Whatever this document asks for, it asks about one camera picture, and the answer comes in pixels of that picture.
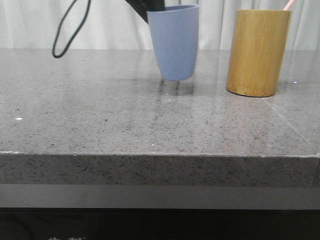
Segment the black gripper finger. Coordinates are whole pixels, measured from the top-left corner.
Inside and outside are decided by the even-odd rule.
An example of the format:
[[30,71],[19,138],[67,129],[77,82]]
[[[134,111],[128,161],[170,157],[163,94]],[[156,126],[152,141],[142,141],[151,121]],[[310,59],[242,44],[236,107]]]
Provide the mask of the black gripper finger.
[[125,0],[133,10],[143,19],[148,22],[148,12],[161,12],[166,10],[164,0]]

